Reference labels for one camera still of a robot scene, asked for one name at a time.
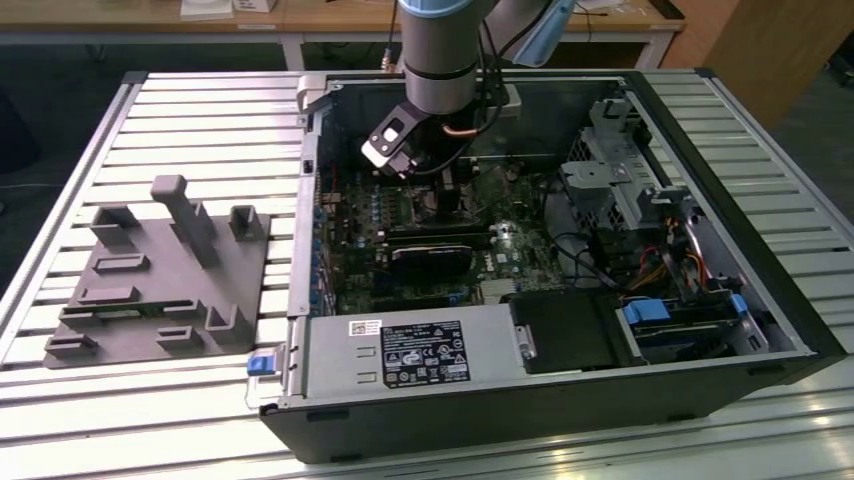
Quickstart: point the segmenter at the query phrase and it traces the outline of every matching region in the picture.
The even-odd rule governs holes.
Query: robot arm
[[[463,112],[473,102],[481,23],[496,47],[487,53],[539,67],[557,45],[575,0],[399,2],[407,102],[375,129],[361,152],[380,171],[405,178],[427,158],[415,145],[419,130],[435,129],[433,119]]]

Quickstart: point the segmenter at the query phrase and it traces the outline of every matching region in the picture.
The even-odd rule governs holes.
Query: cardboard box
[[[234,10],[241,12],[264,12],[269,13],[272,7],[276,6],[276,0],[233,0]]]

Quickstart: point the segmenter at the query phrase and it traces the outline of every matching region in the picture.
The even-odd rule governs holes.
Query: power supply label
[[[380,331],[383,383],[388,388],[471,380],[459,322],[400,325]]]

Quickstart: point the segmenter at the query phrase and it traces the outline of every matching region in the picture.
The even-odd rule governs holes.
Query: slotted metal surface
[[[245,355],[41,368],[44,342],[94,243],[85,227],[96,206],[130,202],[138,218],[164,217],[146,195],[146,182],[164,173],[192,179],[188,196],[205,200],[210,215],[252,203],[273,216],[257,344],[284,340],[301,138],[296,78],[152,74],[116,101],[114,120],[81,160],[92,168],[46,256],[32,265],[32,288],[20,288],[0,341],[1,478],[836,478],[854,467],[851,359],[704,419],[319,466],[303,465],[256,420],[256,397],[274,396],[278,387],[261,382],[246,389]],[[775,145],[751,134],[738,107],[709,82],[687,71],[647,78],[840,342],[854,349],[850,227]],[[653,151],[679,183],[663,150]],[[413,419],[407,428],[416,434],[429,422]],[[377,434],[365,432],[365,441]]]

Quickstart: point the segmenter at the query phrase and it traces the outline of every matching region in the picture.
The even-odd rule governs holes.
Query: blue tab
[[[734,293],[732,297],[730,298],[732,300],[732,306],[735,307],[735,312],[740,317],[747,313],[747,302],[744,301],[744,297],[742,297],[738,293]]]
[[[260,377],[264,375],[274,375],[276,373],[276,356],[257,355],[249,358],[245,364],[245,373],[249,377]]]
[[[640,321],[640,318],[637,318],[637,312],[635,312],[635,309],[631,308],[629,305],[623,307],[623,315],[625,315],[625,320],[628,321],[628,325],[633,325]]]
[[[669,320],[669,312],[667,311],[664,302],[655,298],[629,302],[628,305],[623,307],[623,313],[629,325],[637,322]]]

